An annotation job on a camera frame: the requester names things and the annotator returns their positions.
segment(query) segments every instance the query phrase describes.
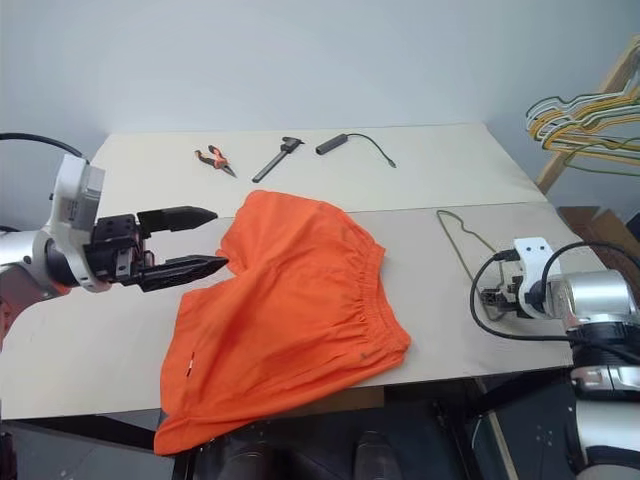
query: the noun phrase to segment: pliers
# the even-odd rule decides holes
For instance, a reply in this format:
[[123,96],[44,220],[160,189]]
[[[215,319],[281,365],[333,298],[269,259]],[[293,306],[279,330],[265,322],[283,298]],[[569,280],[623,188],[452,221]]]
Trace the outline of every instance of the pliers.
[[228,173],[232,177],[237,178],[236,173],[229,166],[229,160],[227,160],[226,157],[222,155],[220,149],[218,147],[214,147],[213,145],[209,145],[209,147],[207,148],[213,155],[213,158],[205,157],[200,150],[196,150],[195,153],[198,160],[206,163],[207,165],[211,165],[216,170],[223,170],[225,173]]

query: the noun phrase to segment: orange shorts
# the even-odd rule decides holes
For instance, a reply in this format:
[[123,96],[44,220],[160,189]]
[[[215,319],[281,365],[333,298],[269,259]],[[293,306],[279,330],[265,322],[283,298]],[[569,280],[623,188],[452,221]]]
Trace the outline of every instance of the orange shorts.
[[222,239],[235,278],[186,293],[162,367],[177,453],[402,363],[410,342],[380,281],[384,249],[342,210],[251,193]]

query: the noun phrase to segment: black cable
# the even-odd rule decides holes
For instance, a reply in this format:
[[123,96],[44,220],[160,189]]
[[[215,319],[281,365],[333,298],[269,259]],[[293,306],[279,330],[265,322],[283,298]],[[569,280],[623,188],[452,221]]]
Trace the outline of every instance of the black cable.
[[366,138],[371,143],[373,143],[375,145],[375,147],[380,151],[382,156],[387,159],[387,162],[389,162],[389,165],[391,165],[393,168],[396,168],[396,162],[391,160],[389,158],[389,156],[386,153],[384,153],[384,150],[382,150],[382,148],[380,148],[380,145],[378,145],[373,138],[371,138],[371,137],[369,137],[367,135],[364,135],[362,133],[347,133],[347,137],[362,137],[362,138]]
[[482,274],[489,267],[489,265],[491,265],[493,262],[501,261],[503,259],[504,259],[504,252],[498,252],[495,255],[493,255],[491,258],[489,258],[489,260],[487,260],[482,265],[482,267],[480,267],[480,270],[478,270],[478,273],[476,273],[476,276],[473,278],[473,281],[471,282],[471,291],[469,293],[469,310],[471,311],[471,316],[473,317],[473,320],[481,329],[497,337],[506,338],[509,340],[522,340],[522,341],[528,341],[528,342],[532,342],[532,341],[568,342],[572,345],[579,344],[579,345],[585,345],[588,347],[599,348],[600,350],[604,350],[606,352],[617,355],[618,357],[622,358],[623,360],[626,360],[629,363],[640,365],[640,356],[634,355],[632,353],[624,352],[622,350],[617,349],[616,347],[612,347],[610,345],[606,345],[599,342],[594,342],[586,338],[572,338],[566,335],[513,335],[511,333],[504,333],[504,332],[500,332],[498,330],[493,330],[492,328],[489,328],[484,322],[480,320],[480,318],[478,318],[478,313],[476,312],[476,290],[478,289],[478,282],[480,281],[480,277],[482,277]]
[[631,260],[631,262],[638,268],[638,270],[640,270],[640,259],[638,259],[638,258],[634,257],[633,255],[631,255],[630,253],[628,253],[620,245],[615,245],[615,244],[609,243],[609,242],[576,242],[576,243],[570,243],[569,245],[565,245],[564,247],[559,248],[558,250],[556,250],[553,253],[553,255],[551,255],[549,257],[549,260],[547,260],[547,263],[545,263],[545,265],[544,265],[544,269],[542,270],[542,278],[540,278],[540,284],[541,284],[542,288],[540,289],[540,293],[538,294],[539,298],[537,299],[537,300],[539,300],[540,304],[543,304],[544,301],[547,298],[547,289],[546,289],[545,285],[547,284],[547,277],[549,276],[549,270],[551,269],[551,265],[564,252],[566,252],[567,250],[571,250],[573,248],[578,248],[578,247],[603,247],[603,248],[608,248],[609,250],[615,250],[616,252],[621,253],[622,255],[627,257],[629,260]]
[[71,155],[75,155],[76,157],[84,158],[82,152],[73,148],[71,145],[67,145],[60,140],[55,140],[49,137],[43,137],[42,135],[33,135],[31,133],[0,133],[0,140],[27,140],[30,142],[39,142],[46,143],[47,145],[53,145],[54,147],[61,148],[62,150],[66,150]]

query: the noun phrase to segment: wooden table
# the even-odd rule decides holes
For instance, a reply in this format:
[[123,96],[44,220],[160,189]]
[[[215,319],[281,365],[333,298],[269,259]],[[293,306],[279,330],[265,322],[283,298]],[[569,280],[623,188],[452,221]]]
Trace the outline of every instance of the wooden table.
[[[340,131],[211,132],[112,135],[95,158],[107,170],[100,216],[193,205],[222,217],[196,230],[154,234],[159,261],[212,254],[246,194],[261,187],[317,198],[352,212],[387,249],[382,278],[398,321],[412,337],[405,363],[366,385],[490,375],[568,365],[557,343],[514,342],[478,329],[468,312],[470,281],[435,210],[462,216],[496,248],[515,237],[543,236],[552,247],[577,237],[481,124],[357,129],[396,161],[391,169],[366,141],[350,140],[320,157],[315,145]],[[284,135],[306,145],[259,185],[250,178]],[[239,178],[196,161],[218,146]],[[448,223],[472,268],[490,252]],[[562,257],[568,271],[602,268],[590,252]],[[76,289],[31,307],[5,340],[0,370],[5,419],[95,414],[160,407],[159,377],[181,295],[227,278],[143,294],[114,286]],[[487,285],[495,281],[488,275]],[[557,322],[502,322],[510,331],[559,333]]]

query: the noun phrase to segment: gray wall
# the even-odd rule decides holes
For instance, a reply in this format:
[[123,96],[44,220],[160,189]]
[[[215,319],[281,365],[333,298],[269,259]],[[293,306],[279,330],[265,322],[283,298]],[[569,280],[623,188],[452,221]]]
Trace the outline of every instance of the gray wall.
[[[4,129],[92,155],[115,131],[483,121],[532,178],[526,109],[640,31],[636,0],[0,1]],[[35,227],[60,154],[2,143],[0,223]],[[629,217],[640,183],[568,171],[550,198]]]

